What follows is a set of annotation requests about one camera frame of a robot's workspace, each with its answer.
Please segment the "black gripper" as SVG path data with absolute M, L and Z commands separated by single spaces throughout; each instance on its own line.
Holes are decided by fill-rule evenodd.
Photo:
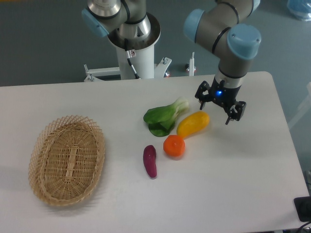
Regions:
M 195 98 L 200 103 L 200 110 L 204 108 L 207 102 L 211 101 L 223 108 L 227 108 L 225 111 L 228 116 L 225 122 L 227 125 L 230 121 L 240 121 L 245 112 L 246 102 L 236 100 L 240 88 L 240 79 L 236 83 L 234 79 L 215 75 L 211 87 L 207 81 L 203 81 L 199 85 Z

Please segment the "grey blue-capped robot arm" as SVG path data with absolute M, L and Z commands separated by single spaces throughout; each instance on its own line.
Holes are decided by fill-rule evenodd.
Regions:
M 236 96 L 258 53 L 260 32 L 243 24 L 259 6 L 258 0 L 219 0 L 210 11 L 193 10 L 183 32 L 192 42 L 219 58 L 212 83 L 202 82 L 195 97 L 222 107 L 228 120 L 240 120 L 246 103 Z M 99 37 L 108 37 L 117 51 L 123 80 L 162 78 L 154 63 L 154 45 L 160 38 L 158 20 L 147 12 L 144 0 L 90 0 L 82 10 L 88 28 Z

